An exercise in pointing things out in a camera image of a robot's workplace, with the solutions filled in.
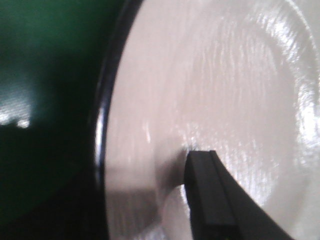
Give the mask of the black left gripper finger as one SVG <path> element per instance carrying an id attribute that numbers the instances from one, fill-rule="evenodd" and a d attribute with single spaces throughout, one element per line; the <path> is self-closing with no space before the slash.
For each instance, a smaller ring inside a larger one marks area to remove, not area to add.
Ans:
<path id="1" fill-rule="evenodd" d="M 290 240 L 211 151 L 190 151 L 184 187 L 195 240 Z"/>

